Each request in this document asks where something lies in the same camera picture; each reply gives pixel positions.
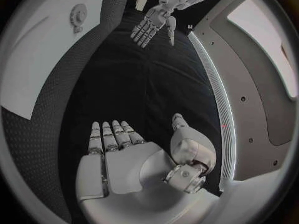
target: black fabric surface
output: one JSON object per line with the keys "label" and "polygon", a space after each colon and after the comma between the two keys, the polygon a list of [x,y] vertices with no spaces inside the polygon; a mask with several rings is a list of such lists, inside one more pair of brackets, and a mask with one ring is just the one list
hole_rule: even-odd
{"label": "black fabric surface", "polygon": [[79,161],[86,154],[91,125],[127,121],[147,141],[169,152],[172,116],[214,144],[217,165],[206,188],[218,194],[221,166],[220,124],[214,95],[188,37],[176,33],[175,47],[163,29],[145,49],[130,40],[143,14],[125,12],[122,23],[94,53],[82,72],[65,112],[60,136],[60,177],[75,223],[83,223],[75,197]]}
{"label": "black fabric surface", "polygon": [[2,108],[6,140],[21,175],[38,198],[67,222],[71,222],[71,216],[58,170],[58,143],[64,111],[84,66],[120,23],[126,1],[103,0],[100,25],[60,59],[38,96],[30,121]]}

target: black padded mat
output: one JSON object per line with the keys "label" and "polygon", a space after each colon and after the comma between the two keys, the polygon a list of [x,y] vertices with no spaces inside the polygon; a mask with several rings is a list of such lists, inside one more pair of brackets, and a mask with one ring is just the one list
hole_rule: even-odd
{"label": "black padded mat", "polygon": [[218,194],[221,168],[220,124],[212,88],[188,37],[176,33],[171,47],[161,30],[145,49],[130,40],[143,14],[127,11],[82,72],[69,100],[60,135],[60,179],[74,221],[83,221],[75,199],[75,176],[86,154],[92,122],[127,121],[147,141],[169,152],[172,116],[214,144],[217,165],[206,189]]}

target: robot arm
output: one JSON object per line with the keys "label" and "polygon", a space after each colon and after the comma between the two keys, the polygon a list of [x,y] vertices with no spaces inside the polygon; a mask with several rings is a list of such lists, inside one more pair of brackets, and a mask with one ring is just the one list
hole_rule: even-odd
{"label": "robot arm", "polygon": [[159,0],[159,5],[150,9],[139,25],[135,26],[131,39],[144,48],[165,25],[168,27],[170,44],[174,46],[176,19],[171,16],[174,9],[184,10],[204,0]]}

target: gear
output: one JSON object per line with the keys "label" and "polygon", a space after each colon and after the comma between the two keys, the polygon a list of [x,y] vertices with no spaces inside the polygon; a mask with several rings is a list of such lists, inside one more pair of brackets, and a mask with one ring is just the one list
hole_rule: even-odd
{"label": "gear", "polygon": [[84,4],[75,5],[71,11],[70,20],[71,24],[79,27],[83,24],[87,17],[87,9]]}

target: dotted gray fabric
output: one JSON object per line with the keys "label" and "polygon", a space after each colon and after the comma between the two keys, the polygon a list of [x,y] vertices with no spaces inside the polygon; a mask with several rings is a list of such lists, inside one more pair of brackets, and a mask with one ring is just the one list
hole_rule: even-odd
{"label": "dotted gray fabric", "polygon": [[2,108],[6,140],[29,187],[57,215],[71,222],[58,172],[58,142],[64,111],[78,77],[92,54],[120,23],[127,0],[103,0],[100,25],[61,58],[47,78],[32,119]]}

